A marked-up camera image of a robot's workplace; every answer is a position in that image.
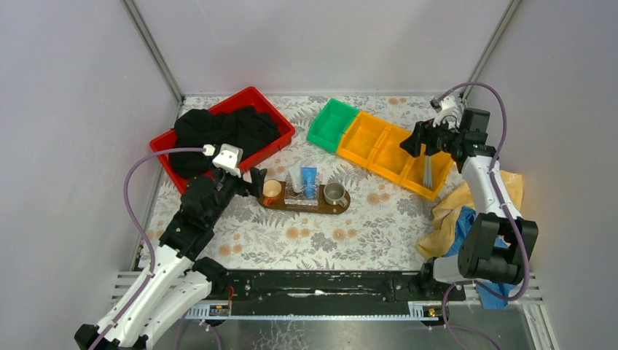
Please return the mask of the blue toothpaste tube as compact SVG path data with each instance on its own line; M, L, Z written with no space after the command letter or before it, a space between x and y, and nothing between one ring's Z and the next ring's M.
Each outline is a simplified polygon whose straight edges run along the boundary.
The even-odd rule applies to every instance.
M316 175L316 167L304 166L301 168L302 192L307 199L313 198L316 193Z

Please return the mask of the grey metal cup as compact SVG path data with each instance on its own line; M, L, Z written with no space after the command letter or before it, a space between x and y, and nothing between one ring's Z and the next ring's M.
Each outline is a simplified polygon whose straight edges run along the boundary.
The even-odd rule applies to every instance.
M326 184L323 189L324 200L332 206L346 208L349 200L346 198L346 189L338 182Z

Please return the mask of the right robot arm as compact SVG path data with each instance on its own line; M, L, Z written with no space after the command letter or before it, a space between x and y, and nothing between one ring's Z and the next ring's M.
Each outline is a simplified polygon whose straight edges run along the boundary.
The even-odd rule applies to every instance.
M507 193L497 150L486 143L489 119L489 112L470 108L463 111L457 128L420 121L400 144L413 157L447 153L467 183L477 212L458 254L437 258L433 272L419 278L418 291L427 300L446 292L445 279L516 285L530 277L529 259L539 229L522 218Z

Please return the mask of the packaged toothbrush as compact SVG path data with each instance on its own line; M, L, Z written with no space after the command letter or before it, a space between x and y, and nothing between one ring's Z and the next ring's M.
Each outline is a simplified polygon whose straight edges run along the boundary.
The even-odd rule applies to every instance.
M429 190L433 189L432 158L429 155L425 156L423 166L423 186Z

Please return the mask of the white toothpaste tube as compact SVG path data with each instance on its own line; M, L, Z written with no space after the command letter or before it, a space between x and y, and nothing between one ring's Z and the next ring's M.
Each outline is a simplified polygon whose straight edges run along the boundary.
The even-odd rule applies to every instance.
M296 163L292 164L288 168L290 184L292 186L292 190L295 193L301 193L303 191L301 168L302 168L302 162L300 160L298 160Z

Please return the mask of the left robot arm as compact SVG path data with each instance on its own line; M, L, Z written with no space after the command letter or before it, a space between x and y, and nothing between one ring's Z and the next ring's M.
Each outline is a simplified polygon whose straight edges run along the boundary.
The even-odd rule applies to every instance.
M190 179L159 245L120 301L96 324L84 324L74 339L80 349L153 349L156 342L199 300L226 290L225 268L200 253L236 196L262 194L265 169L251 168L250 181L221 169Z

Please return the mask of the orange ceramic cup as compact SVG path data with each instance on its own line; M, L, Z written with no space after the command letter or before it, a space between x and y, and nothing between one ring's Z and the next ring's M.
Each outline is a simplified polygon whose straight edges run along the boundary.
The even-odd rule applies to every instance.
M283 186L278 180L267 180L262 188L262 204L264 206L269 206L275 203L281 197L282 193Z

